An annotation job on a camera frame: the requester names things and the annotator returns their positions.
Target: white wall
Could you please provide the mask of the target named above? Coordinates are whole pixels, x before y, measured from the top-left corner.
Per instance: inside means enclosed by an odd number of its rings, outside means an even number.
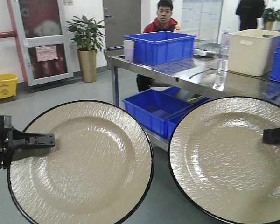
[[[11,31],[11,22],[9,11],[7,8],[7,0],[0,0],[0,32]],[[141,0],[141,30],[151,23],[156,17],[158,0]],[[182,0],[174,0],[173,17],[177,21],[182,19]],[[280,0],[269,0],[270,4],[274,4],[275,8],[280,8]],[[229,28],[231,32],[238,31],[239,19],[235,15],[235,10],[238,5],[237,0],[224,0],[220,32],[224,28]],[[73,0],[72,5],[65,5],[65,19],[69,21],[74,15],[86,15],[88,17],[95,17],[98,21],[104,18],[103,15],[103,0]],[[79,64],[77,59],[77,51],[75,44],[70,45],[72,54],[72,68],[73,71],[79,71]],[[104,54],[98,52],[97,66],[106,66]],[[15,73],[19,76],[19,82],[23,82],[21,66],[18,59],[15,40],[13,37],[0,39],[0,74],[1,73]]]

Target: person in black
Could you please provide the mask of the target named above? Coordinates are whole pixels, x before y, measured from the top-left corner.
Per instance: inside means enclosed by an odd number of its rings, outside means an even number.
[[[257,29],[257,18],[260,18],[265,10],[263,0],[240,0],[236,15],[239,16],[239,30]]]

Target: white plastic bin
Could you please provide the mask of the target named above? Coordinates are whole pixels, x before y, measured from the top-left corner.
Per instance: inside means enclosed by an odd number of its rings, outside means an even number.
[[[248,29],[230,34],[228,69],[251,76],[272,70],[280,32]]]

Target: gray door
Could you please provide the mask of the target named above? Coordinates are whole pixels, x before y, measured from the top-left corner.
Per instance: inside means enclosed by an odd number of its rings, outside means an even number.
[[[123,45],[125,35],[141,33],[141,0],[103,0],[103,7],[107,48]],[[108,53],[120,54],[122,50]]]

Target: gray floor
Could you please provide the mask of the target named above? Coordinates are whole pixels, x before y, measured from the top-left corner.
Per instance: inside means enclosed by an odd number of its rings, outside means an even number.
[[[137,93],[135,74],[119,70],[119,92],[124,98]],[[80,78],[63,82],[54,88],[21,88],[14,100],[0,101],[0,115],[11,115],[18,130],[40,113],[56,105],[81,99],[95,99],[112,103],[110,71],[98,74],[94,83]],[[154,148],[154,177],[150,190],[125,224],[218,224],[221,223],[194,207],[175,185],[167,164],[167,152]],[[0,223],[28,224],[16,209],[7,187],[7,172],[0,170]]]

